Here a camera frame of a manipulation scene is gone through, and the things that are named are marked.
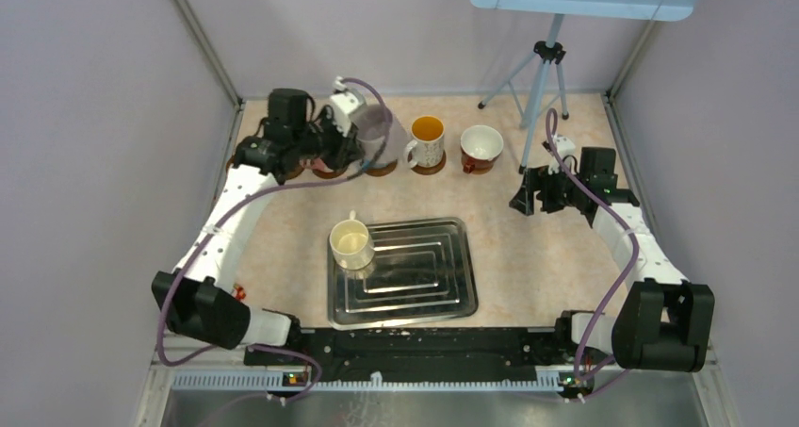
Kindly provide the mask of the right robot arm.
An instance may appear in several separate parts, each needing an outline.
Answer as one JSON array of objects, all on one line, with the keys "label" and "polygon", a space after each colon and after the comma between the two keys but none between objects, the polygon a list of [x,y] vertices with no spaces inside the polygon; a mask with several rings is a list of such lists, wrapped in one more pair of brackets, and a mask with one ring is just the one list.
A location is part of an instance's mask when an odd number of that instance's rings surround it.
[{"label": "right robot arm", "polygon": [[666,257],[633,191],[618,187],[615,158],[611,148],[586,147],[577,172],[558,160],[524,169],[509,203],[525,215],[536,201],[545,213],[574,207],[621,271],[612,290],[627,288],[617,316],[604,312],[612,292],[594,312],[566,314],[569,327],[552,338],[553,352],[565,363],[577,363],[594,349],[623,369],[698,372],[706,362],[714,294],[690,282]]}]

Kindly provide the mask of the white red-bottom cup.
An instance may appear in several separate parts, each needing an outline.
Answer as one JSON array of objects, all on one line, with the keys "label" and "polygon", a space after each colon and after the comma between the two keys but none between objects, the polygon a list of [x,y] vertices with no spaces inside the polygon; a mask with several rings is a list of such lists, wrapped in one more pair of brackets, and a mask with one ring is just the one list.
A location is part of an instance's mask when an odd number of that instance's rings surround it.
[{"label": "white red-bottom cup", "polygon": [[493,127],[477,124],[460,137],[461,164],[464,173],[490,172],[504,149],[504,138]]}]

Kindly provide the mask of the silver mug orange inside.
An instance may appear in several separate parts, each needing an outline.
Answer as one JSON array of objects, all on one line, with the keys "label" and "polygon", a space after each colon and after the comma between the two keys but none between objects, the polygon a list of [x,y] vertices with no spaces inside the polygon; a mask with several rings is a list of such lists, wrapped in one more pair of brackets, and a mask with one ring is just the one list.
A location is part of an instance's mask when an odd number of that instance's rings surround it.
[{"label": "silver mug orange inside", "polygon": [[404,149],[404,158],[412,169],[416,165],[436,165],[444,149],[444,125],[434,116],[421,116],[411,125],[411,140]]}]

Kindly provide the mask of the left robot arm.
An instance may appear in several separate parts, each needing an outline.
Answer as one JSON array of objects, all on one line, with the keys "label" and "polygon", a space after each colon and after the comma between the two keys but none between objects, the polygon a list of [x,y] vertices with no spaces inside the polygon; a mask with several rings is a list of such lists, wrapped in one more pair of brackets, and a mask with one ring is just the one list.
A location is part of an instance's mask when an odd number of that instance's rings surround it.
[{"label": "left robot arm", "polygon": [[166,332],[232,350],[266,345],[280,364],[302,352],[298,325],[290,315],[250,307],[236,298],[234,284],[240,258],[254,227],[275,193],[298,189],[289,176],[305,162],[344,171],[361,160],[355,119],[367,106],[345,81],[323,107],[298,89],[276,89],[268,114],[256,131],[244,137],[231,157],[220,196],[199,236],[170,272],[160,271],[151,289],[160,314],[156,349],[163,354]]}]

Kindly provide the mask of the pink mug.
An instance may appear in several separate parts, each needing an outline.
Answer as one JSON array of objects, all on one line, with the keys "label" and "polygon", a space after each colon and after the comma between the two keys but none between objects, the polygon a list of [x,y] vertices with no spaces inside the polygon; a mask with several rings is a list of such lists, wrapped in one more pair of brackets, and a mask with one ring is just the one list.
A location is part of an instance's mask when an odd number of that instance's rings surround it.
[{"label": "pink mug", "polygon": [[307,158],[303,159],[300,165],[306,169],[311,170],[312,172],[323,172],[323,173],[332,173],[334,172],[325,162],[317,157],[317,158]]}]

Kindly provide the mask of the lilac mug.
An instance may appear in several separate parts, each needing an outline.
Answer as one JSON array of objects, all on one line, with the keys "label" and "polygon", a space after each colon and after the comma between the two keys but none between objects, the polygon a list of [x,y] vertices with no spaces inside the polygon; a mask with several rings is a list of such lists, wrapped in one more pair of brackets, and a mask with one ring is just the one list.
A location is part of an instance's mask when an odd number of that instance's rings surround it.
[{"label": "lilac mug", "polygon": [[370,105],[353,122],[358,127],[357,139],[371,171],[397,162],[404,148],[405,135],[394,114],[387,121],[382,107]]}]

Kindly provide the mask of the brown coaster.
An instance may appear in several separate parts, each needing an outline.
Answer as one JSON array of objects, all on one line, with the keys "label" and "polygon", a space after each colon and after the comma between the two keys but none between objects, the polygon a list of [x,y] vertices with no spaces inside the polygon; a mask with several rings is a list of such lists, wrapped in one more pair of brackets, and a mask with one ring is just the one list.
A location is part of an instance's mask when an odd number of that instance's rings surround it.
[{"label": "brown coaster", "polygon": [[433,175],[442,171],[445,168],[446,163],[447,163],[447,154],[443,153],[440,161],[436,165],[431,167],[416,165],[412,168],[412,171],[421,175]]},{"label": "brown coaster", "polygon": [[366,170],[366,174],[373,177],[383,177],[393,172],[398,166],[398,161],[395,160],[389,164],[381,167],[370,167]]},{"label": "brown coaster", "polygon": [[323,170],[313,169],[312,173],[313,173],[313,175],[315,175],[316,177],[318,177],[320,179],[331,180],[331,179],[336,179],[337,177],[342,176],[343,174],[346,173],[346,171],[347,171],[346,169],[338,170],[338,171],[323,171]]}]

